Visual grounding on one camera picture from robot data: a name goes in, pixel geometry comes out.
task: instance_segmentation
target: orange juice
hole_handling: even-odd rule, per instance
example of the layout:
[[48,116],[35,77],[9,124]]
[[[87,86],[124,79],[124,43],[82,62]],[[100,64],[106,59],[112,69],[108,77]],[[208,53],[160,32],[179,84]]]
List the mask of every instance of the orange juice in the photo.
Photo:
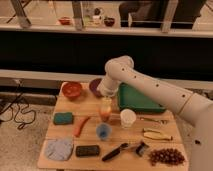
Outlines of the orange juice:
[[112,100],[109,97],[103,97],[101,99],[101,105],[99,107],[99,115],[103,122],[107,122],[109,120],[110,114],[112,112],[111,103]]

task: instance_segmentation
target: floor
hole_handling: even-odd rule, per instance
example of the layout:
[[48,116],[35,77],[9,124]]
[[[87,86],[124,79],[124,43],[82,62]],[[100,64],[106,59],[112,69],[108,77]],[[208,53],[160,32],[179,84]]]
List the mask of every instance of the floor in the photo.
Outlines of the floor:
[[[13,95],[15,94],[10,93],[9,98],[13,99]],[[23,94],[23,96],[30,103],[29,109],[37,112],[36,120],[23,130],[18,130],[18,124],[14,121],[0,125],[0,171],[46,171],[45,169],[37,168],[37,160],[54,110],[56,97],[54,95],[27,93]],[[0,115],[0,118],[7,119],[10,116],[11,110],[8,110]],[[31,118],[32,116],[30,115],[28,117],[22,115],[22,119],[29,121]],[[175,118],[188,158],[190,158],[193,127],[179,117],[176,116]]]

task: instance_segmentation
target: dark wallet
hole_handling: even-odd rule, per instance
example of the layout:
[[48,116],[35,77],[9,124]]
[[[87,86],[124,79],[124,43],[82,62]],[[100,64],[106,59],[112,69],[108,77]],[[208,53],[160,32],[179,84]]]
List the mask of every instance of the dark wallet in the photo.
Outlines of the dark wallet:
[[98,145],[77,146],[75,153],[77,157],[98,156],[100,147]]

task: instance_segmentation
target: wooden table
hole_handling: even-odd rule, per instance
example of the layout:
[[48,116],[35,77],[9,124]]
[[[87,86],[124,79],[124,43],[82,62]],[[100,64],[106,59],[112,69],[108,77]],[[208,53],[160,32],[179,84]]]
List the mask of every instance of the wooden table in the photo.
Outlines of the wooden table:
[[[163,114],[143,114],[143,116],[150,118],[168,119],[170,122],[166,125],[141,121],[139,116],[137,117],[134,125],[128,129],[122,129],[119,118],[119,108],[117,106],[116,98],[113,99],[112,115],[108,122],[112,127],[112,133],[107,141],[100,141],[96,136],[96,127],[101,123],[98,116],[98,106],[100,99],[96,98],[88,89],[88,83],[82,83],[84,92],[81,97],[75,101],[69,101],[60,92],[54,113],[56,112],[72,112],[75,116],[74,123],[84,116],[91,116],[90,120],[85,124],[81,136],[74,138],[74,150],[73,154],[68,161],[54,161],[45,157],[44,149],[49,139],[72,137],[73,125],[60,125],[55,126],[52,120],[49,123],[49,127],[46,133],[46,137],[42,146],[40,157],[38,160],[39,168],[48,169],[74,169],[74,170],[123,170],[123,171],[187,171],[188,160],[185,153],[182,140],[171,112],[166,111]],[[174,140],[158,141],[144,138],[142,136],[142,129],[144,127],[156,128],[163,130],[172,135]],[[118,147],[124,142],[138,142],[144,140],[150,148],[144,153],[143,157],[138,157],[133,152],[123,151],[119,156],[109,162],[102,162],[101,158],[112,149]],[[75,156],[75,148],[77,145],[92,145],[98,144],[101,148],[99,157],[78,158]],[[186,162],[178,166],[167,166],[165,164],[157,163],[156,166],[151,166],[148,161],[148,153],[153,149],[162,148],[177,148],[184,155]]]

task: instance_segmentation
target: teal sponge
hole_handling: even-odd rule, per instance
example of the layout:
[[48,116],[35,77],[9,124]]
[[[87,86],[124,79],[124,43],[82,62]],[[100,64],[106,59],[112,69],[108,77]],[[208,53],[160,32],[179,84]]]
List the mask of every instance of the teal sponge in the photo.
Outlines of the teal sponge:
[[55,125],[66,125],[73,123],[73,114],[71,112],[55,113],[53,123]]

